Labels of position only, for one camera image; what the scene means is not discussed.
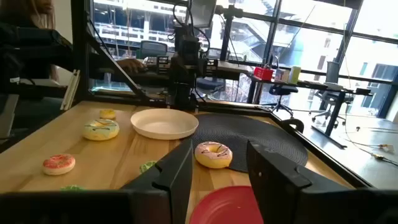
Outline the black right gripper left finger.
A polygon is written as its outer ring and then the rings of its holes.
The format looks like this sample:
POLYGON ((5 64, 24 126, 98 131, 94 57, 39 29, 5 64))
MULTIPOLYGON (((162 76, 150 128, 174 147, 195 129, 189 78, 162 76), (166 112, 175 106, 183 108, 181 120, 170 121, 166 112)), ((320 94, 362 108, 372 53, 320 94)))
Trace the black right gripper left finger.
POLYGON ((122 186, 130 192, 133 223, 185 223, 193 172, 192 140, 182 141, 122 186))

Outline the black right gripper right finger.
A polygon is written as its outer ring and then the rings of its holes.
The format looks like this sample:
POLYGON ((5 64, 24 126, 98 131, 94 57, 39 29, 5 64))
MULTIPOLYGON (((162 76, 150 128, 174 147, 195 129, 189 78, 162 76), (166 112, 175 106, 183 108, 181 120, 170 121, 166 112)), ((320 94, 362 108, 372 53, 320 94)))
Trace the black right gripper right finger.
POLYGON ((344 187, 254 141, 248 141, 249 179, 264 223, 354 223, 344 187))

